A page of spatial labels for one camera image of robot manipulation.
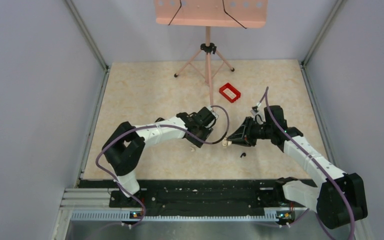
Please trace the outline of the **beige earbud charging case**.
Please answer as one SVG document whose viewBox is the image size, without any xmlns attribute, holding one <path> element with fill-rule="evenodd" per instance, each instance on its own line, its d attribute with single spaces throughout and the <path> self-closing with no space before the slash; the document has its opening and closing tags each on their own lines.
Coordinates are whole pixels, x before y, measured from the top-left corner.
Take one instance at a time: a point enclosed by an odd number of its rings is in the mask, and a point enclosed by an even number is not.
<svg viewBox="0 0 384 240">
<path fill-rule="evenodd" d="M 223 147 L 229 147 L 232 144 L 232 141 L 227 140 L 227 138 L 224 138 L 221 143 Z"/>
</svg>

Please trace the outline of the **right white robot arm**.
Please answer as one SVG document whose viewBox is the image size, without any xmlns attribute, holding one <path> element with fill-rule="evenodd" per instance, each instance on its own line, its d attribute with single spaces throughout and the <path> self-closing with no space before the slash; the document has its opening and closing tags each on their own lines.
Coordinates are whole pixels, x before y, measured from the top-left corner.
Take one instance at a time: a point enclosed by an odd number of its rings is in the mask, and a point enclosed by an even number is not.
<svg viewBox="0 0 384 240">
<path fill-rule="evenodd" d="M 279 105 L 265 107 L 245 118 L 240 127 L 222 142 L 223 146 L 254 147 L 258 140 L 269 140 L 294 159 L 311 177 L 309 186 L 294 177 L 279 178 L 273 200 L 279 206 L 296 202 L 315 212 L 328 229 L 347 225 L 368 216 L 363 179 L 348 174 L 320 154 L 296 127 L 289 127 Z"/>
</svg>

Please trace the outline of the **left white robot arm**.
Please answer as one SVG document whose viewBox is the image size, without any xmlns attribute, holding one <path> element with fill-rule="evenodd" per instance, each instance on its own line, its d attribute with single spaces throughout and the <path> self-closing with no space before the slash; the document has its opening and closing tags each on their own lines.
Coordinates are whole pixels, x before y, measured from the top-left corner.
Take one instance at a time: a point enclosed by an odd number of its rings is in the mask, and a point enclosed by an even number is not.
<svg viewBox="0 0 384 240">
<path fill-rule="evenodd" d="M 121 200 L 129 207 L 140 202 L 135 169 L 146 148 L 177 139 L 186 139 L 201 148 L 207 144 L 218 117 L 205 106 L 198 112 L 180 112 L 168 119 L 158 118 L 151 124 L 121 123 L 102 147 L 103 155 L 115 173 L 115 181 L 123 188 Z"/>
</svg>

